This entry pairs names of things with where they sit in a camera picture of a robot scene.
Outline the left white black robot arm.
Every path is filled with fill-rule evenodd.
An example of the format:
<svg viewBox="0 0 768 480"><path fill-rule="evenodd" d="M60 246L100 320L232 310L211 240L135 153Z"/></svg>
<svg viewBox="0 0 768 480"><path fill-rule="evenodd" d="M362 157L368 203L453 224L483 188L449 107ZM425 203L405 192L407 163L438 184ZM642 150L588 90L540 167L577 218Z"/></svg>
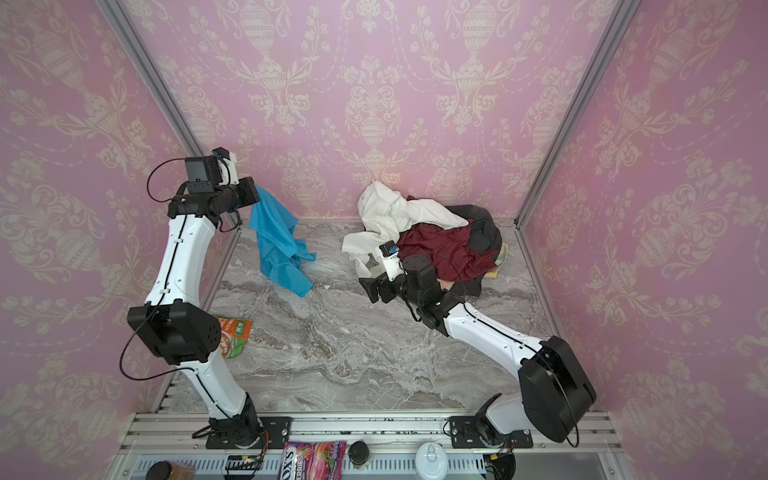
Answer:
<svg viewBox="0 0 768 480"><path fill-rule="evenodd" d="M204 401L208 423L194 433L209 449L268 447L256 407L235 381L221 352L219 320L203 309L200 282L209 245L223 217L259 200L254 181L236 174L224 148L184 160L187 179L168 199L168 237L153 287L127 313L132 335L182 373Z"/></svg>

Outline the maroon cloth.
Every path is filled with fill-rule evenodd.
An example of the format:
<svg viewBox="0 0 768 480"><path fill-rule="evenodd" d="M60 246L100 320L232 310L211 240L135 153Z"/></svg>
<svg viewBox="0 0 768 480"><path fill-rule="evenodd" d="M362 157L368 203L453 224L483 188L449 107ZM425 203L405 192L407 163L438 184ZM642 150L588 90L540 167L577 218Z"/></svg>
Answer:
<svg viewBox="0 0 768 480"><path fill-rule="evenodd" d="M478 273L475 267L479 261L467 248L469 234L470 222L468 226L450 230L419 223L400 235L397 246L402 258L426 255L433 262L440 280L457 282Z"/></svg>

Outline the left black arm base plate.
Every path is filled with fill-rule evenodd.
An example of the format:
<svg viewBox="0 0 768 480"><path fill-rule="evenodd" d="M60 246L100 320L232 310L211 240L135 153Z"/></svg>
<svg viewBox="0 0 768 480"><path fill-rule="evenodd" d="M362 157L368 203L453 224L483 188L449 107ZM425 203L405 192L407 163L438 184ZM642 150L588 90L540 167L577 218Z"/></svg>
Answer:
<svg viewBox="0 0 768 480"><path fill-rule="evenodd" d="M291 429L290 417L257 417L255 420L210 419L210 434L206 448L223 449L277 449L282 450Z"/></svg>

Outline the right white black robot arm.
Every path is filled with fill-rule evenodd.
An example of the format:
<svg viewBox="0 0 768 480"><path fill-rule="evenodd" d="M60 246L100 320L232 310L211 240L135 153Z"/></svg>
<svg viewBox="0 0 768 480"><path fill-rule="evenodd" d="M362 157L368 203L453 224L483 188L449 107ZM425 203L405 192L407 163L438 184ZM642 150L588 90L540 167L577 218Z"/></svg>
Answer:
<svg viewBox="0 0 768 480"><path fill-rule="evenodd" d="M459 428L453 445L475 435L498 447L532 431L556 443L579 445L579 422L595 403L596 391L564 339L540 339L492 319L443 289L424 255L405 260L391 255L383 273L359 283L371 302L403 300L416 321L475 348L518 382L518 393L488 399L475 413L472 427Z"/></svg>

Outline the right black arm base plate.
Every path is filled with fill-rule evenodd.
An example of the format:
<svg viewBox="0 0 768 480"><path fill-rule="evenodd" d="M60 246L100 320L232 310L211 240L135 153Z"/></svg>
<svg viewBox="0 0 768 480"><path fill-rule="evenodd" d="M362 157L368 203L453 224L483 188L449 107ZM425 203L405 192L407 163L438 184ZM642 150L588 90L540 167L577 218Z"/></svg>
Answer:
<svg viewBox="0 0 768 480"><path fill-rule="evenodd" d="M503 434L488 420L476 416L451 416L447 426L454 449L530 449L534 446L528 430Z"/></svg>

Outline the white cloth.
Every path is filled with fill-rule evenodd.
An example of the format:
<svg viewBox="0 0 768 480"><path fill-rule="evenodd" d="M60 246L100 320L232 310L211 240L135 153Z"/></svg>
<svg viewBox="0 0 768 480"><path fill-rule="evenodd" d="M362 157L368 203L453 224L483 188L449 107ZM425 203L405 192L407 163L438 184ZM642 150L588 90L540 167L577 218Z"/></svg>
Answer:
<svg viewBox="0 0 768 480"><path fill-rule="evenodd" d="M469 222L432 199L407 200L398 191L374 181L357 202L364 230L348 234L342 251L349 256L359 278L374 278L385 272L379 246L397 243L400 234L419 223L445 230L465 227Z"/></svg>

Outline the teal blue cloth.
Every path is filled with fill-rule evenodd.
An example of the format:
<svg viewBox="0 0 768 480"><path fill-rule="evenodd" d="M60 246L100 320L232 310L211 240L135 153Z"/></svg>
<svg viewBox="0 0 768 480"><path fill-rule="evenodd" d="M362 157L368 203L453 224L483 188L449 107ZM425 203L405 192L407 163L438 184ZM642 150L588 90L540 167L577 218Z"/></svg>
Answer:
<svg viewBox="0 0 768 480"><path fill-rule="evenodd" d="M257 235L260 271L273 283L299 297L312 289L303 273L304 262L314 262L304 240L294 236L298 219L269 191L256 186L259 201L252 206L249 228Z"/></svg>

